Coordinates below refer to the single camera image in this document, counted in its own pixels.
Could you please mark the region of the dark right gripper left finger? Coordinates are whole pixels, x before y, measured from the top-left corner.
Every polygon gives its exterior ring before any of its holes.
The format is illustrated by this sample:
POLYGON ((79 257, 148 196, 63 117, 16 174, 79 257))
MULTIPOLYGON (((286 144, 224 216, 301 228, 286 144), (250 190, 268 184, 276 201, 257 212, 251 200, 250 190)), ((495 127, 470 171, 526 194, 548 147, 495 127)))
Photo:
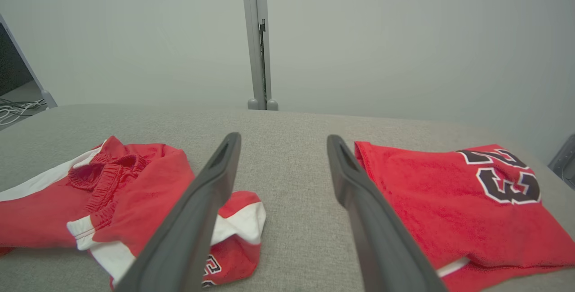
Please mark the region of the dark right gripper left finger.
POLYGON ((218 210, 229 200, 242 137, 227 134, 145 249, 117 292, 199 292, 218 210))

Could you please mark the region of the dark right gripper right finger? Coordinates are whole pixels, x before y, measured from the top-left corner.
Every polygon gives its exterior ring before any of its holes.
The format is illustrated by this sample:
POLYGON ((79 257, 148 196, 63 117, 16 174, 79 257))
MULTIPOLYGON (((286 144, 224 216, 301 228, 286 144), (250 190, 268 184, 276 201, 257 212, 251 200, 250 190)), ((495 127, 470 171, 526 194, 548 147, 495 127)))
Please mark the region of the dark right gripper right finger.
POLYGON ((334 194, 349 216, 365 291, 447 291, 343 138, 329 135, 327 154, 334 194))

